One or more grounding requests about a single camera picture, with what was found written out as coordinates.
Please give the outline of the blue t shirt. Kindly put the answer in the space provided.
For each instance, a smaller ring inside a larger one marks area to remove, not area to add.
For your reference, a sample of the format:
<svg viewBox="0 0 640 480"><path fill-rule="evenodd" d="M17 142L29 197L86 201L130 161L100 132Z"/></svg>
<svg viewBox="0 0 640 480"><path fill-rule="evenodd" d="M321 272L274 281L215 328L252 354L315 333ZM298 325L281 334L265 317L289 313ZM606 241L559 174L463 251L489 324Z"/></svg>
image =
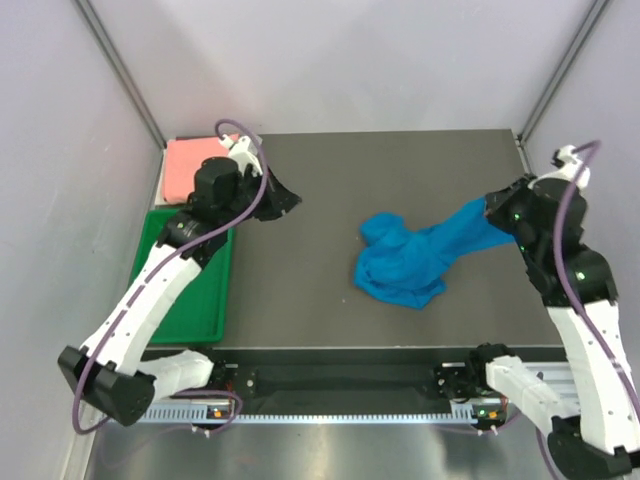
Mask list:
<svg viewBox="0 0 640 480"><path fill-rule="evenodd" d="M360 226L365 247L355 264L355 286L380 302L423 309L446 291L443 276L459 258L515 241L489 223L485 207L485 199L477 198L419 230L393 213L372 216Z"/></svg>

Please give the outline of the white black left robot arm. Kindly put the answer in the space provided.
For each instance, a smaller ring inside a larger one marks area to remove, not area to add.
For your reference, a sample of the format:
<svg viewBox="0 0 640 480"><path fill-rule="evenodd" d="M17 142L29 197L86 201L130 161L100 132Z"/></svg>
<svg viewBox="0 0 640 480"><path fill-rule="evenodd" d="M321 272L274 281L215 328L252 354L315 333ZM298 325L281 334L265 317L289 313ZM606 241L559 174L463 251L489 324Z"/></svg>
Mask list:
<svg viewBox="0 0 640 480"><path fill-rule="evenodd" d="M268 168L228 157L205 160L186 205L167 220L114 311L81 347L67 346L59 355L74 401L131 426L160 399L192 389L220 394L227 374L202 353L142 356L183 290L226 245L229 230L247 219L277 220L300 202Z"/></svg>

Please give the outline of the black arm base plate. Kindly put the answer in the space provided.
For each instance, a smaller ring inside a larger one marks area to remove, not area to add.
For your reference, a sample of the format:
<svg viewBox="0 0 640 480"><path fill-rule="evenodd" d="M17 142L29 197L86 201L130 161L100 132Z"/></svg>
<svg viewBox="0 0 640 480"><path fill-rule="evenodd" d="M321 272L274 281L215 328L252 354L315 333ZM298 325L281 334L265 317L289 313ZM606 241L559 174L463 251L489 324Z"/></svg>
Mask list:
<svg viewBox="0 0 640 480"><path fill-rule="evenodd" d="M496 393L472 384L465 348L206 348L216 386L257 415L392 415L497 409Z"/></svg>

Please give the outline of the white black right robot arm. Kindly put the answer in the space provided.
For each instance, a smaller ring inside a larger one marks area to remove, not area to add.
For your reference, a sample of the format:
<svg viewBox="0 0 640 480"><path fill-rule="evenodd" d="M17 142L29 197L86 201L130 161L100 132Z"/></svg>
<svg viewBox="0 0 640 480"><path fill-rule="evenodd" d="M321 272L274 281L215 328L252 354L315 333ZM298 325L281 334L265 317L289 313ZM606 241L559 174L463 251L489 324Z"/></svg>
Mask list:
<svg viewBox="0 0 640 480"><path fill-rule="evenodd" d="M514 236L529 281L560 334L579 410L503 344L467 361L476 394L506 396L543 435L568 479L613 479L639 466L639 398L619 331L618 292L605 257L585 245L588 176L525 175L483 199L489 224Z"/></svg>

